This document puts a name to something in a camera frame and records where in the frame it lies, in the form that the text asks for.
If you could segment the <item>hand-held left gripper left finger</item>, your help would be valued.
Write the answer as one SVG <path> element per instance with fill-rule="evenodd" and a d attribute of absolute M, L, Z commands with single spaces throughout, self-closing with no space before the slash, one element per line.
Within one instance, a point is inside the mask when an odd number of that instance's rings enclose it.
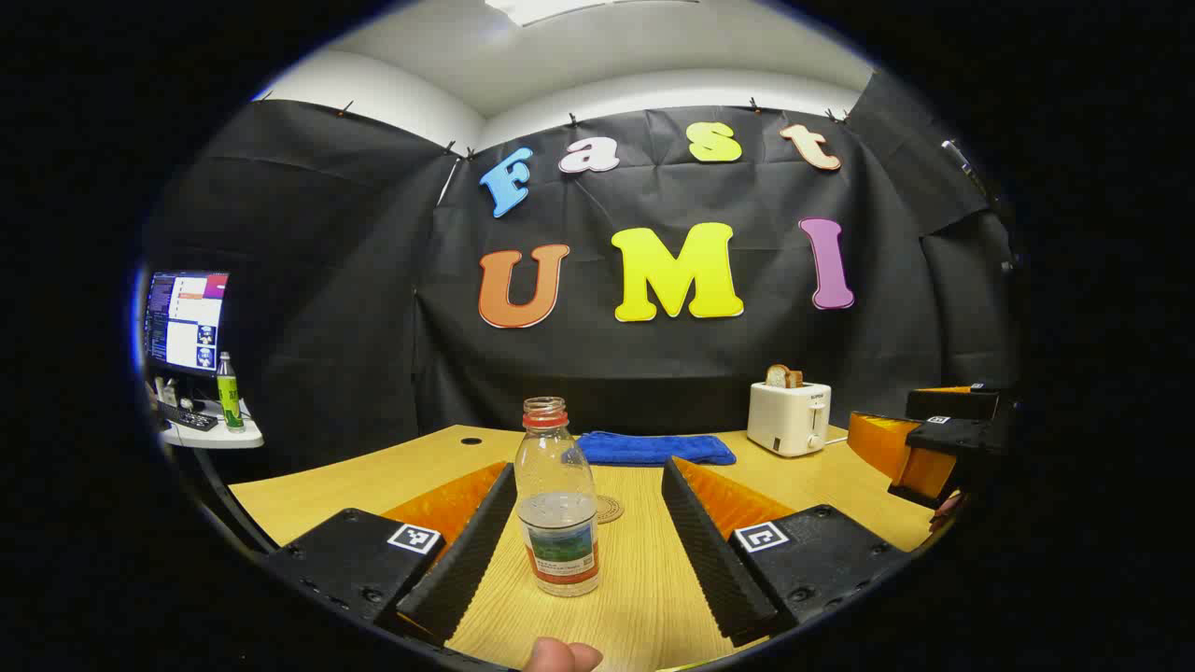
<path fill-rule="evenodd" d="M 515 499 L 511 463 L 496 462 L 384 515 L 337 511 L 264 566 L 353 621 L 441 646 L 472 603 Z"/>

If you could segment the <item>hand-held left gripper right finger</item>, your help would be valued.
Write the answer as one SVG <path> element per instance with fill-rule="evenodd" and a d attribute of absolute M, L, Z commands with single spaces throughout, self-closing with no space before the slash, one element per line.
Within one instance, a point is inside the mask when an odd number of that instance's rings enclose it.
<path fill-rule="evenodd" d="M 823 621 L 911 566 L 842 511 L 793 511 L 678 456 L 661 485 L 684 552 L 735 646 Z"/>

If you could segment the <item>clear plastic water bottle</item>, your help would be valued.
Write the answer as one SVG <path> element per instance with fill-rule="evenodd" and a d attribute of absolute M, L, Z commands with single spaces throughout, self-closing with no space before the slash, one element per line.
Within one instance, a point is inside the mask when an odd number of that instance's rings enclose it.
<path fill-rule="evenodd" d="M 601 582 L 598 494 L 589 462 L 570 433 L 565 401 L 523 401 L 522 426 L 513 460 L 513 511 L 532 575 L 549 595 L 588 595 Z"/>

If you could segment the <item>green bottle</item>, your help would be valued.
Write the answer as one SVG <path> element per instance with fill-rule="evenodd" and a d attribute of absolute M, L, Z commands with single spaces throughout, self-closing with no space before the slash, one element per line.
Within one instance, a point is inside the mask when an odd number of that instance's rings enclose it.
<path fill-rule="evenodd" d="M 231 356 L 226 350 L 222 350 L 220 358 L 217 358 L 215 379 L 217 379 L 217 399 L 220 399 L 220 409 L 226 428 L 231 433 L 243 433 L 245 430 L 243 404 L 240 404 L 238 383 L 235 383 Z"/>

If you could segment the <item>blue towel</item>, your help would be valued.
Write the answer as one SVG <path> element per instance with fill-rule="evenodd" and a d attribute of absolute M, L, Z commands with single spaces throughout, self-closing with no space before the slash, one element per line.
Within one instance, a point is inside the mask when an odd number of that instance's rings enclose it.
<path fill-rule="evenodd" d="M 739 462 L 734 452 L 712 435 L 699 436 L 632 436 L 609 430 L 589 430 L 577 439 L 590 464 L 618 468 L 663 468 L 673 456 L 709 465 L 733 465 Z"/>

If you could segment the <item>white toaster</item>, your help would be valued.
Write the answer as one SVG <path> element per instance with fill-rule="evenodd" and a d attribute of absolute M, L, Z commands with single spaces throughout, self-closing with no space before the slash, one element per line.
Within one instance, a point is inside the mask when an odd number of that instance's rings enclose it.
<path fill-rule="evenodd" d="M 829 439 L 832 387 L 752 384 L 747 436 L 773 456 L 810 456 Z"/>

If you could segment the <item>silver metal pole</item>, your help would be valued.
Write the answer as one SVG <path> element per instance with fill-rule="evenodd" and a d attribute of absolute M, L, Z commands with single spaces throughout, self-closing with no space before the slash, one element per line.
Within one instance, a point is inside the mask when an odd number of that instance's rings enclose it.
<path fill-rule="evenodd" d="M 951 161 L 960 165 L 962 175 L 966 175 L 968 181 L 978 189 L 985 200 L 991 202 L 989 188 L 986 187 L 983 178 L 978 173 L 978 167 L 966 157 L 966 154 L 960 149 L 952 139 L 946 139 L 940 143 L 943 152 L 950 158 Z"/>

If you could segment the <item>black backdrop cloth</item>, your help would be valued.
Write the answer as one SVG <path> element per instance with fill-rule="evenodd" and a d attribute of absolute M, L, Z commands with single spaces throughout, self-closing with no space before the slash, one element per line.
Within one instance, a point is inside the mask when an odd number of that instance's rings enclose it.
<path fill-rule="evenodd" d="M 264 434 L 261 478 L 453 424 L 747 426 L 771 364 L 831 420 L 1019 362 L 1003 222 L 905 88 L 848 120 L 672 106 L 456 159 L 379 120 L 249 105 L 146 226 L 155 271 L 228 271 L 220 348 Z"/>

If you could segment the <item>white side table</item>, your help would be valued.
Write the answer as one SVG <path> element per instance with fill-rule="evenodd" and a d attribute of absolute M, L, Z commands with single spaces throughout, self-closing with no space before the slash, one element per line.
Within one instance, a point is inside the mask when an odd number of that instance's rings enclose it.
<path fill-rule="evenodd" d="M 228 430 L 225 422 L 222 408 L 217 401 L 195 401 L 194 413 L 212 417 L 215 421 L 207 430 L 201 430 L 186 424 L 174 424 L 174 415 L 186 413 L 188 409 L 171 407 L 159 403 L 159 416 L 167 422 L 167 427 L 161 430 L 163 442 L 168 445 L 204 448 L 204 450 L 243 450 L 257 448 L 264 445 L 263 433 L 256 424 L 250 408 L 245 401 L 239 401 L 240 413 L 243 413 L 244 430 Z"/>

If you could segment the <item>black keyboard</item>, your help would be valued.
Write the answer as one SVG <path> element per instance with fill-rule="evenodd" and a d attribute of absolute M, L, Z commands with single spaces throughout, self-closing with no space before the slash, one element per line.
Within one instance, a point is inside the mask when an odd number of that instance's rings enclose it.
<path fill-rule="evenodd" d="M 203 413 L 192 413 L 191 410 L 165 403 L 158 404 L 158 413 L 163 420 L 171 422 L 171 424 L 195 430 L 212 430 L 220 424 L 214 416 L 204 415 Z"/>

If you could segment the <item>computer monitor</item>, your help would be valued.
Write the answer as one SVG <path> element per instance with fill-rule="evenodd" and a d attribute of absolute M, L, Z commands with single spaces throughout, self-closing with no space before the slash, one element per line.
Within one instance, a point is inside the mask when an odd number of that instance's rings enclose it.
<path fill-rule="evenodd" d="M 228 271 L 155 271 L 145 305 L 145 359 L 154 369 L 214 378 Z"/>

